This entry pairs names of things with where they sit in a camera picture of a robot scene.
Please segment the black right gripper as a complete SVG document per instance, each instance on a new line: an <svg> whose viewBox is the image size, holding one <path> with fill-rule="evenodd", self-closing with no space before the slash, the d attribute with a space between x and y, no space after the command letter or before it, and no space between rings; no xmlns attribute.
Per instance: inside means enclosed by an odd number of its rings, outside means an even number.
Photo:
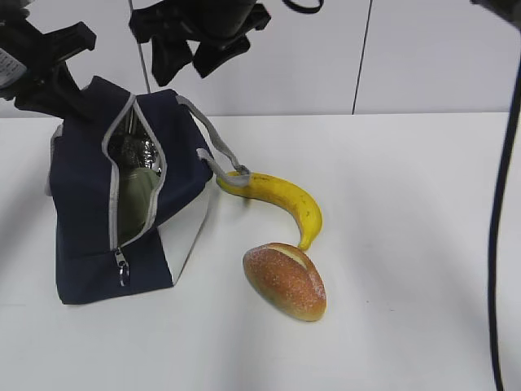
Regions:
<svg viewBox="0 0 521 391"><path fill-rule="evenodd" d="M151 72L166 86L192 62L201 78L249 51L246 34L262 30L271 16L256 1L161 1L132 11L129 28L139 43L152 37ZM201 42L194 57L188 40Z"/></svg>

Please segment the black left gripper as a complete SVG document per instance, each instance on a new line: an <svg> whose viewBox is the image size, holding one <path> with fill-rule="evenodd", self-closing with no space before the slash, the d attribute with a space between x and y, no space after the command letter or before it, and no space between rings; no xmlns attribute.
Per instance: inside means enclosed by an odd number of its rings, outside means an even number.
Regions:
<svg viewBox="0 0 521 391"><path fill-rule="evenodd" d="M91 51L96 35L84 23L42 33L25 15L1 17L1 97L19 110L44 110L65 119L96 117L66 60Z"/></svg>

